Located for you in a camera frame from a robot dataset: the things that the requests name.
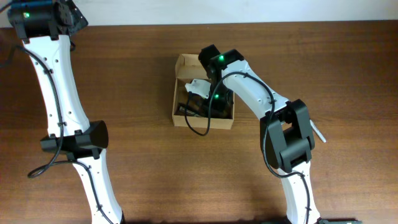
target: box lid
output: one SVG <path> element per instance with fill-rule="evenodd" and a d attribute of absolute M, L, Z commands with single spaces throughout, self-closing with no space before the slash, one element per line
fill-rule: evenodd
<path fill-rule="evenodd" d="M 175 64 L 175 77 L 208 79 L 196 54 L 180 54 Z"/>

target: open box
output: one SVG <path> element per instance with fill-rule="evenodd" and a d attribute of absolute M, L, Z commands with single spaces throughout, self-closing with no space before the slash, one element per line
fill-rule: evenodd
<path fill-rule="evenodd" d="M 186 93 L 185 84 L 190 83 L 194 78 L 209 80 L 205 69 L 199 62 L 198 55 L 180 54 L 175 64 L 175 89 L 173 100 L 173 124 L 178 127 L 188 127 L 185 118 L 178 114 L 180 103 L 186 103 L 181 93 Z M 235 105 L 232 105 L 229 118 L 212 118 L 210 128 L 231 129 L 234 122 Z M 188 116 L 188 121 L 193 128 L 207 128 L 208 118 L 197 118 Z"/>

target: white background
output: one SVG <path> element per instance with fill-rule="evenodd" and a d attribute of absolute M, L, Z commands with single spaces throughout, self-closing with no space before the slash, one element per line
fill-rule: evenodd
<path fill-rule="evenodd" d="M 74 0 L 91 26 L 398 19 L 398 0 Z M 0 27 L 9 26 L 6 13 Z"/>

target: wooden table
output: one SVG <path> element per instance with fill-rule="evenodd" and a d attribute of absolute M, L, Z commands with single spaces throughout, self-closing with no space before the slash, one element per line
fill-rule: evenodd
<path fill-rule="evenodd" d="M 0 30 L 0 58 L 13 30 Z M 108 170 L 129 222 L 231 222 L 285 215 L 280 180 L 264 165 L 259 122 L 236 100 L 232 130 L 203 138 L 173 127 L 179 53 L 238 49 L 275 91 L 302 99 L 316 137 L 312 186 L 324 218 L 398 222 L 398 22 L 88 27 L 72 65 L 87 117 L 108 125 Z M 0 222 L 90 223 L 72 166 L 26 174 L 47 118 L 36 74 L 16 53 L 0 69 Z"/>

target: marker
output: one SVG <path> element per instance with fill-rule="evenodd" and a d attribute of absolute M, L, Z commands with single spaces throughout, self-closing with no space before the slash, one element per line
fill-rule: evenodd
<path fill-rule="evenodd" d="M 312 120 L 310 120 L 310 124 L 311 124 L 311 127 L 312 127 L 313 131 L 315 131 L 315 133 L 317 134 L 317 136 L 318 136 L 323 142 L 326 142 L 325 137 L 323 137 L 323 134 L 318 130 L 318 128 L 315 126 L 315 124 L 313 123 Z"/>

